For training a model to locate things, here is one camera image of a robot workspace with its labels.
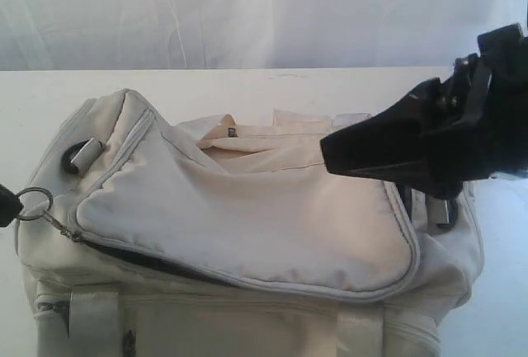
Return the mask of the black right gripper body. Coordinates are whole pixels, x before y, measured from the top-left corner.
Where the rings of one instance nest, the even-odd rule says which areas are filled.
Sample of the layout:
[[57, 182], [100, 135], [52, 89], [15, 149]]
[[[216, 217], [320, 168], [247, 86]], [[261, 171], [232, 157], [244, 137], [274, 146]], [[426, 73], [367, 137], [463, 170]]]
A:
[[527, 38], [512, 24], [478, 36], [478, 52], [454, 63], [422, 135], [429, 181], [439, 199], [467, 181], [527, 177]]

